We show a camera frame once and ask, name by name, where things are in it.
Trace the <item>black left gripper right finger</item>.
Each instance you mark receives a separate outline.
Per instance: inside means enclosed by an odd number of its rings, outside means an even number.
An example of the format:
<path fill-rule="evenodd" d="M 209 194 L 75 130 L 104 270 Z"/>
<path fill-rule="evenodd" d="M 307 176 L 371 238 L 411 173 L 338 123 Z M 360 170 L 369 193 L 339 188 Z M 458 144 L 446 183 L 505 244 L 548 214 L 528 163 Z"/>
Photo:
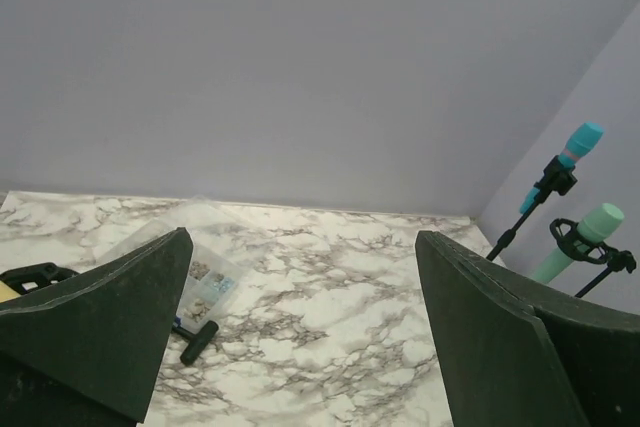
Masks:
<path fill-rule="evenodd" d="M 415 241 L 456 426 L 636 426 L 639 318 L 572 297 L 442 233 Z"/>

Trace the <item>black shock mount desk stand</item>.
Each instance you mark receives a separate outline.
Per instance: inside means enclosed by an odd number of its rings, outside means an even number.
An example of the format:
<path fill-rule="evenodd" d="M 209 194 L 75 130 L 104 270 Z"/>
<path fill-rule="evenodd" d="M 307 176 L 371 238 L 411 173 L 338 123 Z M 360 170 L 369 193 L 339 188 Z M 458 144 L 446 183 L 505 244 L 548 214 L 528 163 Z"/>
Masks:
<path fill-rule="evenodd" d="M 77 275 L 73 269 L 47 262 L 7 270 L 1 274 L 1 281 L 19 295 L 26 295 Z"/>

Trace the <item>cream yellow microphone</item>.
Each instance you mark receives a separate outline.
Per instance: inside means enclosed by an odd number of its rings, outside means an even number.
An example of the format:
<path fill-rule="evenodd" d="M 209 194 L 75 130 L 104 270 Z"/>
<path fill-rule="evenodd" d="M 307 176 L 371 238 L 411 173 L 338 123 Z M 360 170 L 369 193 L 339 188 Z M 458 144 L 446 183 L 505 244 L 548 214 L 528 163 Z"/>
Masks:
<path fill-rule="evenodd" d="M 3 282 L 0 282 L 0 302 L 19 298 L 20 294 Z"/>

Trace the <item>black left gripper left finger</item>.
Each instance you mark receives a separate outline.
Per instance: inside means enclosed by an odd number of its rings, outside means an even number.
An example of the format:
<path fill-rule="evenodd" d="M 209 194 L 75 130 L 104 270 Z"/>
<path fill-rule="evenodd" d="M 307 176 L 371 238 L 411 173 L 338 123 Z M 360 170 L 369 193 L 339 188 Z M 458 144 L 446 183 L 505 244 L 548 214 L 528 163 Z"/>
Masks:
<path fill-rule="evenodd" d="M 177 228 L 2 303 L 2 422 L 143 422 L 192 252 Z"/>

